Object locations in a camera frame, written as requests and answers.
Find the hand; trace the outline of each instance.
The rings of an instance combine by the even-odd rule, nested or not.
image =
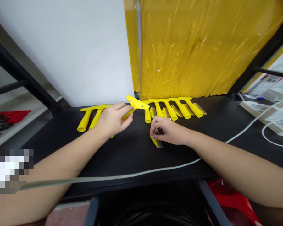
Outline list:
[[[154,134],[156,128],[161,128],[164,135]],[[188,140],[191,138],[191,132],[192,130],[178,125],[168,118],[155,116],[151,123],[150,136],[154,139],[169,142],[171,144],[187,145]]]
[[[133,113],[125,121],[122,120],[122,117],[133,109],[132,106],[126,105],[124,102],[114,104],[102,112],[95,128],[107,137],[118,134],[133,121]]]

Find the black metal frame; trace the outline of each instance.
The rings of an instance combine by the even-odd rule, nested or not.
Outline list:
[[[57,114],[62,107],[54,98],[22,67],[22,65],[0,43],[0,66],[18,82],[0,87],[0,94],[19,87],[26,88],[41,101],[53,114]]]
[[[283,23],[273,35],[273,37],[267,42],[267,44],[260,50],[255,56],[253,61],[244,71],[244,73],[237,79],[234,85],[230,88],[226,94],[231,99],[235,99],[237,93],[239,93],[256,75],[257,72],[268,73],[283,77],[283,73],[275,72],[271,70],[263,69],[262,67],[268,62],[270,58],[283,46]]]

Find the finger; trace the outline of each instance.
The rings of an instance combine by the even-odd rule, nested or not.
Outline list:
[[[125,107],[125,106],[126,106],[126,104],[124,102],[120,102],[120,103],[117,103],[117,104],[110,106],[110,108],[118,110],[118,109]]]
[[[167,141],[167,135],[156,135],[156,134],[154,134],[154,135],[152,136],[152,138],[153,138],[153,139],[156,139],[156,140],[168,142],[168,141]]]
[[[157,123],[154,123],[152,126],[151,126],[151,129],[150,129],[150,136],[152,136],[154,134],[154,130],[157,129],[157,128],[162,128],[162,122],[157,122]]]
[[[133,110],[133,109],[134,109],[134,107],[132,107],[132,106],[130,106],[130,105],[126,105],[126,106],[120,108],[120,109],[118,110],[118,113],[119,113],[120,116],[123,117],[125,114],[127,114],[129,111],[131,111],[131,110]]]
[[[159,117],[159,116],[155,116],[154,119],[153,119],[152,122],[151,122],[151,126],[152,126],[154,123],[157,123],[157,122],[160,122],[160,121],[163,121],[163,120],[166,120],[166,118]]]
[[[120,126],[121,129],[122,129],[122,131],[123,131],[124,129],[126,129],[132,122],[133,122],[133,113],[130,114],[130,115],[128,116],[128,118],[127,118],[125,121],[122,122],[122,125]]]

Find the yellow plastic curtain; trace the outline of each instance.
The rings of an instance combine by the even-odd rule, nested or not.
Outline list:
[[[140,67],[138,52],[136,0],[124,0],[125,18],[129,45],[129,55],[134,91],[140,90]]]
[[[283,0],[141,0],[141,99],[226,94],[283,22]]]

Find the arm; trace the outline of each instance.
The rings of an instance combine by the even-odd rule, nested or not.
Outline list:
[[[119,103],[105,109],[97,126],[60,148],[34,166],[28,181],[77,177],[96,151],[133,120],[122,117],[133,107]],[[58,204],[70,185],[49,186],[0,197],[0,225],[19,225],[45,218]]]
[[[164,135],[153,134],[162,128]],[[191,147],[220,176],[253,202],[283,208],[283,169],[265,159],[173,121],[155,117],[150,135],[172,144]]]

